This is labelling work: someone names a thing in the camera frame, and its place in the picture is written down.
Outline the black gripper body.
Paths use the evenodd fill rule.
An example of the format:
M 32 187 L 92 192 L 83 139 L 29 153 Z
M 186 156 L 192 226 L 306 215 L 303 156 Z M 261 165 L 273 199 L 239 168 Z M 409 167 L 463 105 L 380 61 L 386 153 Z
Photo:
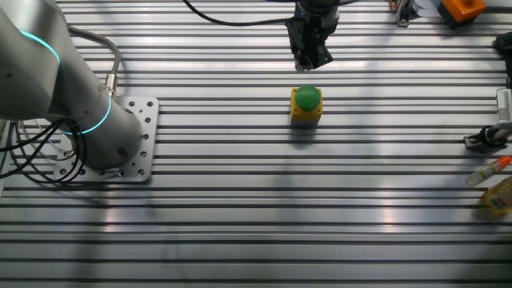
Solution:
M 339 20 L 339 0 L 300 0 L 294 16 L 288 21 L 290 38 L 327 40 L 335 32 Z

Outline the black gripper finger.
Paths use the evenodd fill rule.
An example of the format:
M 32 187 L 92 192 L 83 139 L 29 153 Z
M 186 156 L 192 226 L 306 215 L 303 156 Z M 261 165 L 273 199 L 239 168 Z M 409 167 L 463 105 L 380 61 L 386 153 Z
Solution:
M 306 70 L 306 60 L 302 55 L 303 44 L 301 32 L 293 24 L 289 24 L 288 35 L 290 40 L 290 49 L 292 54 L 294 55 L 295 69 L 297 72 L 304 72 Z
M 326 47 L 326 40 L 322 38 L 306 40 L 304 56 L 306 58 L 305 70 L 315 70 L 333 61 L 333 57 Z

